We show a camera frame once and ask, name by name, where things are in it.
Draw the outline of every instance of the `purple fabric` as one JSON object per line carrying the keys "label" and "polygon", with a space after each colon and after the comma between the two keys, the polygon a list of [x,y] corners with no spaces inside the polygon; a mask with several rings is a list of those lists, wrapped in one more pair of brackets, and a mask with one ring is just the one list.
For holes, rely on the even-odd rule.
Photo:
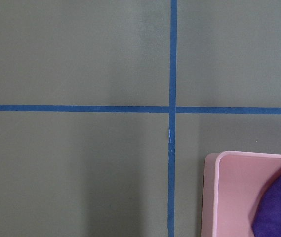
{"label": "purple fabric", "polygon": [[281,237],[281,176],[263,195],[252,229],[255,237]]}

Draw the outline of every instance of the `gray panel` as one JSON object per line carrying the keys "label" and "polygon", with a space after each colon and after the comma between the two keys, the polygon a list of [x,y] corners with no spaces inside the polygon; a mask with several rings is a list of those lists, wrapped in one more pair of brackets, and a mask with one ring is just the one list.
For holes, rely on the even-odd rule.
{"label": "gray panel", "polygon": [[0,0],[0,104],[168,105],[169,2]]}
{"label": "gray panel", "polygon": [[177,105],[281,107],[281,0],[178,5]]}
{"label": "gray panel", "polygon": [[0,112],[0,237],[166,236],[167,121]]}
{"label": "gray panel", "polygon": [[209,153],[281,154],[281,115],[177,115],[176,236],[201,236],[203,169]]}

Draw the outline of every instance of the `dark object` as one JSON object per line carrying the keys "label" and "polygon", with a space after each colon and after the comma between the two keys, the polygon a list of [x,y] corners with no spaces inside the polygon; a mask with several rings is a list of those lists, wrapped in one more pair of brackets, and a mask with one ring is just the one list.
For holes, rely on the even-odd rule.
{"label": "dark object", "polygon": [[252,229],[255,237],[281,237],[281,176],[263,195]]}

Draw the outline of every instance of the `pink tray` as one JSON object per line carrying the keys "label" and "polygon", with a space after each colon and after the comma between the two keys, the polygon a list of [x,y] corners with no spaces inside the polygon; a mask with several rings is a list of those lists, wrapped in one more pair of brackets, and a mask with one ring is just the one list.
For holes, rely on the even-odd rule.
{"label": "pink tray", "polygon": [[251,224],[266,189],[281,175],[281,155],[234,152],[205,160],[202,237],[254,237]]}

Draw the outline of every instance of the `pink plastic bin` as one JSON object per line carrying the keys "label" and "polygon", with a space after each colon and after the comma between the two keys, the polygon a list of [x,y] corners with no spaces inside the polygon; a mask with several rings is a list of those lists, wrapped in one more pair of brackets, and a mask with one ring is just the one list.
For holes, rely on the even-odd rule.
{"label": "pink plastic bin", "polygon": [[281,155],[234,152],[205,160],[202,237],[254,237],[251,224],[266,189],[281,175]]}

